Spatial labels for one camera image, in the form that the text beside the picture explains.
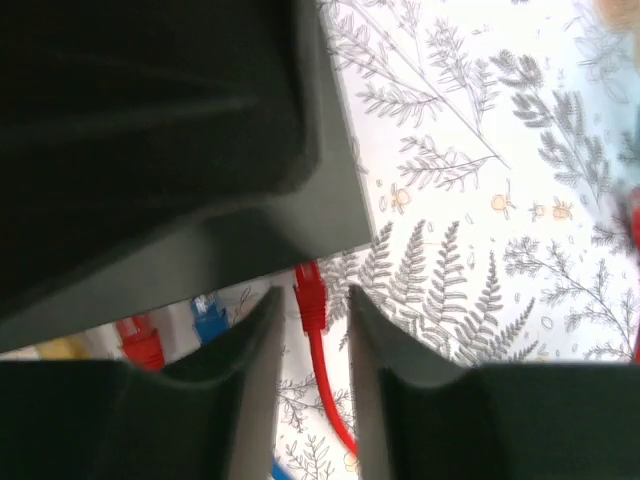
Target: fern illustration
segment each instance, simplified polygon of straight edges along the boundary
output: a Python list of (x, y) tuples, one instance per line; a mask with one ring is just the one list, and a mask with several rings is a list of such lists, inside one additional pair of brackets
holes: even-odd
[(553, 91), (554, 105), (549, 107), (540, 96), (544, 75), (533, 57), (502, 50), (491, 61), (502, 73), (499, 81), (516, 90), (514, 115), (526, 127), (541, 130), (538, 153), (556, 170), (556, 181), (572, 188), (585, 184), (600, 208), (610, 191), (611, 164), (602, 139), (586, 133), (580, 92)]
[(327, 460), (330, 447), (325, 445), (325, 438), (307, 435), (302, 452), (298, 450), (298, 441), (286, 445), (285, 452), (289, 457), (288, 467), (298, 471), (305, 480), (330, 480), (335, 473), (331, 461)]
[(435, 120), (436, 112), (442, 111), (438, 97), (400, 88), (397, 83), (391, 83), (388, 88), (376, 88), (372, 83), (368, 83), (366, 88), (366, 92), (356, 94), (368, 105), (365, 113), (375, 113), (380, 118), (395, 118), (399, 127), (413, 118), (414, 127), (417, 128), (422, 125), (425, 113), (429, 113)]
[(358, 256), (351, 250), (324, 259), (319, 263), (322, 278), (327, 286), (327, 328), (344, 317), (348, 310), (349, 282), (358, 273)]
[[(423, 283), (426, 277), (424, 257), (424, 236), (422, 231), (426, 221), (420, 220), (411, 233), (404, 256), (393, 277), (389, 279), (389, 293), (391, 298), (400, 305), (421, 304), (425, 289)], [(408, 309), (403, 309), (397, 318), (397, 323), (409, 334), (418, 334), (419, 315)]]
[(431, 279), (433, 288), (427, 291), (426, 302), (422, 304), (426, 318), (436, 325), (455, 323), (456, 319), (452, 314), (467, 311), (458, 303), (460, 300), (467, 300), (467, 296), (452, 288), (467, 282), (463, 276), (464, 267), (458, 262), (460, 255), (456, 253), (459, 226), (460, 222), (455, 221), (445, 233), (445, 241), (438, 251), (440, 258), (436, 262), (437, 267), (433, 270)]
[(374, 238), (371, 249), (367, 254), (360, 270), (358, 270), (358, 281), (362, 289), (371, 297), (378, 307), (385, 306), (387, 298), (387, 284), (385, 279), (391, 276), (389, 269), (392, 264), (389, 262), (389, 239), (393, 230), (393, 222), (388, 222), (380, 229)]
[[(508, 275), (528, 275), (536, 277), (541, 271), (555, 278), (553, 288), (542, 291), (541, 300), (543, 303), (554, 307), (572, 300), (575, 305), (576, 300), (586, 300), (581, 309), (572, 307), (570, 313), (565, 316), (565, 329), (571, 332), (577, 329), (583, 321), (588, 321), (597, 325), (602, 325), (614, 331), (620, 338), (620, 348), (616, 347), (619, 359), (631, 359), (633, 356), (634, 335), (638, 327), (636, 317), (637, 304), (635, 299), (624, 297), (618, 305), (618, 312), (611, 305), (607, 288), (611, 275), (605, 266), (605, 260), (598, 262), (597, 270), (593, 276), (591, 285), (583, 285), (577, 277), (572, 274), (574, 265), (570, 255), (563, 251), (560, 245), (552, 241), (547, 247), (547, 255), (540, 257), (540, 243), (524, 236), (521, 239), (509, 241), (504, 254), (507, 262), (506, 271)], [(587, 352), (587, 355), (597, 356), (598, 351), (611, 354), (612, 344), (609, 342), (604, 346), (596, 346)]]
[[(470, 310), (468, 315), (464, 316), (464, 321), (455, 326), (454, 330), (460, 342), (472, 350), (481, 352), (488, 345), (487, 335), (492, 335), (492, 327), (498, 326), (498, 319), (494, 316), (494, 312), (502, 310), (504, 307), (500, 300), (500, 284), (498, 283), (498, 275), (496, 273), (496, 261), (493, 251), (489, 253), (489, 274), (485, 283), (485, 289), (482, 290), (480, 298), (475, 304), (477, 312)], [(473, 358), (469, 358), (465, 351), (456, 352), (456, 359), (473, 362)]]
[[(371, 243), (369, 253), (356, 273), (362, 289), (371, 297), (371, 300), (378, 308), (389, 315), (395, 313), (395, 305), (390, 301), (388, 285), (384, 282), (391, 277), (389, 270), (392, 264), (388, 259), (391, 254), (389, 251), (389, 239), (391, 238), (392, 230), (393, 222), (388, 222), (380, 229)], [(340, 305), (340, 308), (336, 309), (336, 314), (340, 313), (340, 317), (346, 314), (349, 301), (347, 281), (345, 280), (341, 285), (342, 289), (336, 293), (335, 297), (330, 297), (330, 302)], [(345, 347), (348, 340), (349, 332), (347, 331), (340, 340), (340, 350)]]
[[(359, 277), (371, 288), (376, 285), (376, 302), (395, 324), (416, 338), (420, 338), (431, 349), (445, 358), (452, 358), (466, 364), (484, 361), (524, 360), (536, 348), (537, 343), (527, 345), (518, 352), (509, 353), (517, 337), (522, 332), (534, 306), (532, 299), (522, 315), (500, 329), (496, 312), (502, 309), (500, 285), (493, 252), (489, 255), (489, 272), (485, 288), (475, 304), (475, 310), (467, 312), (460, 304), (466, 300), (464, 293), (456, 291), (456, 285), (467, 280), (462, 275), (463, 267), (457, 253), (457, 233), (459, 222), (453, 222), (445, 232), (442, 248), (438, 252), (431, 287), (425, 292), (427, 281), (424, 275), (423, 230), (426, 221), (418, 221), (396, 272), (387, 274), (388, 243), (392, 225), (387, 224), (374, 241)], [(371, 272), (384, 272), (382, 277)], [(443, 327), (451, 324), (454, 333)], [(340, 342), (342, 349), (348, 341), (348, 332)]]
[(475, 355), (470, 355), (467, 350), (458, 350), (454, 357), (461, 363), (476, 364), (508, 359), (510, 361), (524, 360), (537, 346), (533, 342), (520, 352), (509, 357), (514, 342), (525, 327), (533, 305), (531, 299), (525, 311), (515, 321), (498, 332), (498, 319), (495, 313), (503, 309), (500, 303), (500, 283), (496, 271), (496, 261), (493, 251), (489, 253), (489, 273), (485, 288), (482, 290), (478, 301), (475, 303), (475, 310), (470, 310), (465, 315), (464, 320), (458, 323), (454, 330), (460, 344), (468, 347)]
[(407, 186), (418, 185), (422, 190), (427, 185), (435, 184), (436, 188), (451, 190), (456, 185), (460, 191), (465, 190), (466, 181), (471, 179), (475, 188), (479, 186), (478, 172), (494, 155), (471, 159), (466, 153), (449, 148), (438, 150), (433, 138), (406, 137), (400, 149), (401, 153), (413, 153), (413, 158), (404, 165), (398, 166), (400, 176), (407, 178)]

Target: plant sketch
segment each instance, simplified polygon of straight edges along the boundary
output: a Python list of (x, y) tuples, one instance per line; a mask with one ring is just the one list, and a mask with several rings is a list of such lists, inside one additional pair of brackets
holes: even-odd
[(367, 83), (366, 91), (357, 93), (356, 97), (362, 98), (362, 101), (368, 104), (365, 113), (375, 113), (380, 118), (396, 118), (399, 127), (411, 118), (413, 126), (417, 128), (422, 125), (425, 110), (434, 120), (436, 113), (442, 111), (441, 102), (437, 97), (400, 88), (397, 83), (390, 83), (388, 87), (376, 87), (373, 83)]
[(471, 159), (466, 153), (453, 147), (446, 151), (439, 151), (433, 138), (426, 135), (423, 138), (405, 137), (400, 152), (412, 152), (413, 158), (400, 165), (401, 177), (407, 177), (407, 186), (418, 185), (422, 190), (427, 185), (435, 184), (437, 188), (451, 190), (456, 185), (464, 191), (467, 179), (471, 179), (475, 188), (480, 185), (478, 172), (480, 167), (494, 155)]
[[(465, 156), (459, 153), (459, 162), (451, 165), (425, 162), (420, 166), (425, 186), (433, 181), (436, 187), (451, 189), (457, 185), (464, 190), (464, 180), (474, 176), (477, 188), (478, 171), (488, 160), (497, 160), (510, 169), (482, 133), (483, 116), (493, 108), (492, 102), (498, 95), (495, 89), (497, 82), (488, 70), (488, 62), (468, 58), (463, 49), (464, 39), (455, 27), (442, 19), (436, 20), (434, 30), (422, 38), (424, 29), (420, 28), (420, 4), (410, 0), (370, 0), (364, 5), (354, 0), (324, 0), (321, 5), (329, 11), (331, 19), (328, 25), (329, 52), (337, 58), (336, 68), (355, 68), (367, 79), (365, 91), (357, 96), (368, 105), (368, 113), (393, 118), (399, 126), (411, 119), (414, 127), (419, 127), (426, 115), (436, 119), (438, 113), (446, 109), (487, 150), (483, 158), (468, 161), (463, 161)], [(394, 16), (401, 31), (414, 41), (415, 53), (407, 53), (377, 22), (368, 11), (372, 8), (386, 9)], [(432, 62), (431, 67), (439, 69), (439, 80), (431, 80), (425, 72), (427, 60)], [(418, 82), (412, 78), (401, 78), (396, 73), (393, 65), (398, 61), (413, 72)], [(467, 118), (453, 101), (451, 94), (458, 90), (466, 92), (471, 118)], [(404, 171), (412, 167), (400, 168)], [(438, 177), (449, 180), (440, 182), (436, 180)]]
[(497, 275), (495, 255), (490, 252), (489, 272), (485, 288), (478, 297), (478, 301), (474, 304), (475, 309), (469, 310), (468, 315), (464, 317), (464, 321), (457, 323), (455, 326), (455, 332), (458, 339), (460, 339), (460, 343), (469, 348), (469, 350), (476, 352), (476, 357), (469, 357), (467, 356), (467, 350), (460, 349), (455, 354), (456, 360), (461, 363), (471, 364), (478, 361), (488, 362), (503, 357), (513, 361), (522, 361), (538, 346), (537, 341), (532, 342), (509, 357), (509, 349), (527, 324), (535, 299), (532, 298), (529, 301), (524, 312), (520, 314), (515, 322), (507, 325), (499, 334), (496, 334), (499, 323), (494, 314), (504, 308), (504, 305), (500, 303), (501, 300), (502, 295), (500, 295), (500, 282)]
[(633, 59), (624, 48), (629, 34), (606, 28), (586, 2), (574, 1), (573, 7), (577, 16), (567, 22), (565, 31), (573, 25), (581, 30), (573, 40), (584, 58), (578, 66), (587, 70), (588, 82), (602, 84), (611, 100), (628, 103), (627, 87), (618, 80), (617, 73), (623, 68), (633, 68)]
[(467, 93), (476, 130), (481, 132), (482, 116), (494, 108), (492, 101), (498, 96), (497, 82), (487, 70), (489, 64), (482, 59), (470, 60), (458, 29), (441, 18), (436, 19), (427, 45), (433, 50), (429, 55), (432, 65), (440, 69), (438, 84), (446, 93), (457, 90)]
[(567, 332), (577, 329), (583, 321), (601, 325), (615, 332), (617, 341), (597, 343), (585, 353), (586, 359), (630, 360), (633, 357), (633, 339), (638, 328), (638, 305), (631, 289), (621, 299), (611, 301), (607, 288), (611, 275), (605, 266), (605, 260), (598, 262), (596, 273), (589, 284), (583, 284), (573, 275), (574, 262), (560, 245), (552, 241), (546, 248), (546, 255), (540, 252), (540, 243), (524, 236), (509, 241), (504, 260), (508, 275), (528, 275), (535, 278), (540, 272), (550, 275), (554, 280), (552, 288), (542, 291), (541, 300), (550, 307), (558, 306), (568, 300), (575, 304), (577, 299), (586, 300), (581, 308), (572, 308), (565, 317)]
[[(307, 430), (305, 421), (308, 419), (308, 411), (315, 411), (320, 415), (324, 415), (324, 407), (317, 394), (317, 384), (313, 374), (307, 375), (300, 381), (282, 379), (278, 381), (276, 392), (278, 405), (283, 407), (283, 415), (279, 419), (280, 422), (290, 426), (298, 433), (303, 433)], [(313, 400), (310, 400), (309, 396), (313, 393), (316, 396)], [(337, 390), (333, 393), (333, 399), (340, 416), (353, 431), (355, 421), (352, 413), (351, 393), (346, 390)]]
[(298, 441), (286, 445), (285, 452), (289, 459), (288, 467), (299, 471), (304, 480), (330, 480), (335, 473), (331, 461), (327, 460), (329, 445), (325, 445), (325, 438), (307, 435), (304, 446), (298, 449)]
[(460, 300), (467, 300), (463, 292), (455, 289), (456, 285), (466, 283), (463, 276), (464, 267), (459, 262), (458, 227), (460, 222), (455, 221), (447, 229), (442, 248), (438, 251), (440, 257), (436, 262), (436, 268), (431, 277), (431, 287), (427, 291), (422, 310), (426, 319), (440, 325), (442, 323), (456, 323), (455, 313), (466, 313), (467, 309), (460, 305)]
[[(514, 322), (500, 328), (494, 315), (502, 309), (499, 303), (500, 285), (495, 258), (490, 253), (486, 288), (474, 305), (466, 304), (466, 294), (456, 289), (456, 286), (467, 282), (458, 253), (458, 221), (446, 230), (435, 267), (428, 279), (423, 238), (425, 224), (425, 220), (416, 223), (404, 255), (392, 273), (394, 265), (388, 256), (393, 224), (387, 223), (375, 238), (374, 248), (367, 254), (358, 272), (351, 273), (352, 277), (366, 278), (366, 283), (362, 280), (360, 283), (383, 313), (444, 357), (465, 364), (526, 359), (537, 347), (537, 341), (516, 352), (513, 348), (524, 330), (535, 300), (531, 299)], [(338, 262), (337, 258), (333, 258), (330, 261), (332, 268), (338, 268)], [(348, 284), (350, 279), (340, 277), (339, 281)], [(348, 332), (340, 342), (340, 349), (347, 341)]]
[(358, 256), (353, 251), (342, 252), (319, 262), (320, 273), (327, 287), (327, 328), (344, 317), (349, 308), (349, 281), (358, 273)]
[(611, 164), (602, 138), (587, 134), (580, 92), (554, 90), (550, 106), (541, 97), (544, 75), (533, 57), (502, 50), (491, 61), (502, 74), (499, 81), (515, 90), (514, 115), (526, 127), (540, 130), (538, 153), (556, 171), (555, 180), (572, 188), (586, 185), (600, 208), (610, 191)]

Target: blue ethernet cable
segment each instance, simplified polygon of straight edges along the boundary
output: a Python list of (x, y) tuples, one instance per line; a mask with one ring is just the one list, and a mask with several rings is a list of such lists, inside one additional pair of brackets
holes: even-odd
[(273, 480), (293, 480), (283, 469), (276, 459), (273, 459), (273, 469), (271, 470), (271, 476)]
[[(206, 345), (229, 329), (229, 316), (226, 308), (220, 308), (220, 299), (216, 294), (200, 295), (190, 302), (193, 313), (193, 328), (201, 345)], [(273, 460), (271, 469), (273, 480), (293, 480), (278, 462)]]

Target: blurry object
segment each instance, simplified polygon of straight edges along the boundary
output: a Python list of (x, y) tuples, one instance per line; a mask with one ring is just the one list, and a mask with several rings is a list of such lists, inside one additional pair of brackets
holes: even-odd
[(596, 0), (596, 11), (604, 23), (617, 32), (631, 32), (635, 49), (635, 66), (640, 67), (640, 1)]
[(0, 354), (0, 361), (3, 360), (40, 360), (40, 355), (35, 347), (24, 347)]
[(42, 360), (81, 360), (91, 358), (77, 335), (56, 338), (36, 345)]
[(638, 0), (596, 0), (595, 6), (602, 20), (614, 30), (631, 30), (640, 19)]

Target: botanical print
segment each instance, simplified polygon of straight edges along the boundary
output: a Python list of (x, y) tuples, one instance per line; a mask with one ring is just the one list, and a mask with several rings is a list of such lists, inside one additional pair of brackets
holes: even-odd
[[(577, 191), (588, 192), (581, 195), (581, 203), (585, 206), (593, 204), (601, 211), (605, 199), (612, 193), (612, 162), (602, 137), (589, 132), (581, 93), (552, 90), (547, 93), (552, 100), (544, 98), (544, 74), (529, 55), (516, 57), (510, 51), (502, 50), (491, 58), (491, 62), (501, 72), (500, 83), (514, 91), (511, 97), (513, 114), (525, 127), (540, 132), (538, 153), (555, 170), (554, 179)], [(621, 143), (623, 150), (617, 156), (618, 162), (630, 164), (636, 161), (629, 132), (621, 133)], [(624, 208), (618, 208), (608, 222), (596, 222), (592, 243), (608, 246), (612, 253), (634, 252), (624, 215)]]
[[(483, 118), (498, 94), (489, 63), (469, 59), (466, 39), (456, 27), (436, 18), (428, 28), (421, 28), (423, 9), (416, 1), (327, 0), (321, 5), (331, 19), (329, 50), (336, 57), (337, 70), (354, 68), (367, 81), (356, 94), (367, 105), (367, 114), (390, 118), (398, 127), (409, 121), (419, 127), (426, 117), (435, 120), (446, 110), (457, 118), (456, 128), (472, 134), (484, 149), (481, 156), (471, 157), (452, 145), (437, 148), (428, 136), (408, 137), (401, 152), (412, 158), (398, 166), (407, 186), (419, 182), (420, 189), (434, 184), (464, 191), (469, 183), (479, 187), (479, 172), (489, 161), (511, 168), (483, 134)], [(370, 10), (390, 15), (399, 26), (398, 38)], [(413, 51), (401, 44), (400, 36), (409, 39)], [(437, 78), (427, 75), (427, 67), (438, 71)], [(401, 77), (400, 69), (412, 71), (413, 78)]]
[(610, 328), (619, 334), (618, 342), (596, 342), (589, 348), (585, 359), (630, 361), (638, 330), (638, 305), (632, 288), (624, 290), (617, 299), (611, 298), (612, 275), (601, 258), (593, 277), (581, 281), (572, 273), (574, 259), (555, 241), (540, 251), (540, 242), (523, 236), (509, 241), (504, 254), (509, 275), (528, 275), (537, 278), (540, 273), (549, 274), (554, 283), (542, 290), (541, 301), (551, 307), (564, 302), (579, 305), (565, 317), (565, 329), (571, 332), (583, 322), (591, 322)]
[[(346, 314), (347, 287), (357, 281), (391, 321), (447, 358), (464, 364), (525, 360), (538, 342), (526, 343), (518, 350), (512, 347), (526, 327), (535, 298), (531, 298), (515, 320), (505, 322), (496, 318), (504, 305), (495, 254), (489, 251), (484, 288), (470, 301), (468, 295), (457, 288), (468, 282), (465, 270), (475, 268), (475, 263), (473, 267), (465, 267), (461, 262), (458, 221), (452, 222), (444, 232), (435, 263), (427, 275), (425, 223), (425, 220), (416, 223), (397, 265), (389, 261), (392, 222), (380, 230), (359, 268), (353, 252), (322, 262), (329, 290), (331, 323)], [(347, 340), (345, 334), (341, 348)]]

